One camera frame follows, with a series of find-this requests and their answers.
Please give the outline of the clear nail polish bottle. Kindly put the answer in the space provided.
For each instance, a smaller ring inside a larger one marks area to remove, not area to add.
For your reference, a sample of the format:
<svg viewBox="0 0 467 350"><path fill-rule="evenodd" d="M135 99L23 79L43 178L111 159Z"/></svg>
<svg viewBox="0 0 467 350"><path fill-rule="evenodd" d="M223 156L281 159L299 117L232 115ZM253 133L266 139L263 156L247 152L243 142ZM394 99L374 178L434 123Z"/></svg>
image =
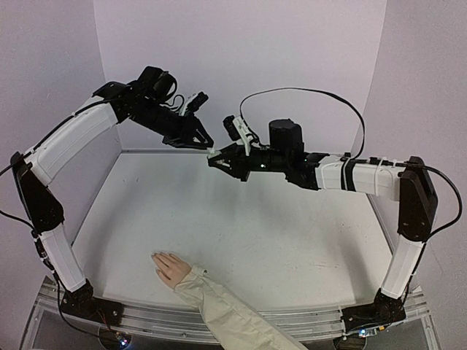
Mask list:
<svg viewBox="0 0 467 350"><path fill-rule="evenodd" d="M220 155L220 152L218 150L216 150L215 153L208 153L207 160L210 162L214 160L218 155Z"/></svg>

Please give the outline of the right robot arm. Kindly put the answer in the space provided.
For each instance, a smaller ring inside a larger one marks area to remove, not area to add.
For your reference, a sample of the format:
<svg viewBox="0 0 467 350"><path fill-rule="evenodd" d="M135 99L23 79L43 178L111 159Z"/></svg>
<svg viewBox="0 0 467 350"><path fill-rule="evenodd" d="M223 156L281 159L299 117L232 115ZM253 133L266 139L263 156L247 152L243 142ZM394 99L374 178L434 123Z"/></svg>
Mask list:
<svg viewBox="0 0 467 350"><path fill-rule="evenodd" d="M372 157L306 152L301 126L290 119L269 123L269 144L255 146L252 131L241 117L223 121L232 144L211 151L208 164L242 182L253 171L283 173L306 190L343 190L386 197L399 203L398 240L382 286L369 304L344 308L344 334L365 337L368 330L406 318L405 297L431 235L438 198L424 162L406 163Z"/></svg>

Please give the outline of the beige sleeved forearm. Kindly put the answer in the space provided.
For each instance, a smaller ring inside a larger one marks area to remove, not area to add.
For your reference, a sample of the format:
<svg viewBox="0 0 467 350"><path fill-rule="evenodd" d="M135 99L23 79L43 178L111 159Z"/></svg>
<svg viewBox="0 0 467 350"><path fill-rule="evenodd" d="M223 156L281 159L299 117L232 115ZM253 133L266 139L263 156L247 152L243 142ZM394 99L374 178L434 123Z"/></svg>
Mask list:
<svg viewBox="0 0 467 350"><path fill-rule="evenodd" d="M305 349L268 322L254 308L194 265L174 293L199 311L204 324L223 349Z"/></svg>

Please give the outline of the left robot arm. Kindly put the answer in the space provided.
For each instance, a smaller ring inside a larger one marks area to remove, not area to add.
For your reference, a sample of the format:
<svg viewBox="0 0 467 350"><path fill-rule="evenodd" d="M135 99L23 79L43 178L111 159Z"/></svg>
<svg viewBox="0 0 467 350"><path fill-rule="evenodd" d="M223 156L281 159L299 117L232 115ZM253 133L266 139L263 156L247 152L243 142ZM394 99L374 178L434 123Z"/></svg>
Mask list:
<svg viewBox="0 0 467 350"><path fill-rule="evenodd" d="M108 82L96 90L82 107L51 130L41 141L10 159L16 188L28 218L24 224L42 263L64 289L58 299L62 313L118 326L123 304L96 297L68 242L64 211L50 191L61 169L101 134L131 120L163 137L174 148L207 150L214 145L196 112L208 100L199 92L169 105L177 81L167 71L148 66L132 82Z"/></svg>

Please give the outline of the mannequin hand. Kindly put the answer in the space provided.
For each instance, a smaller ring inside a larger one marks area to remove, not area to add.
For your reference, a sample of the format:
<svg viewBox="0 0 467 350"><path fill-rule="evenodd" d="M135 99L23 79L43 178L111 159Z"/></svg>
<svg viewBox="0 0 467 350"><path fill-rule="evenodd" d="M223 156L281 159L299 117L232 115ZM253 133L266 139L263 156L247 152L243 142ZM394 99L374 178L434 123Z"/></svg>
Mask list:
<svg viewBox="0 0 467 350"><path fill-rule="evenodd" d="M190 272L192 267L175 254L159 252L151 255L160 280L174 289Z"/></svg>

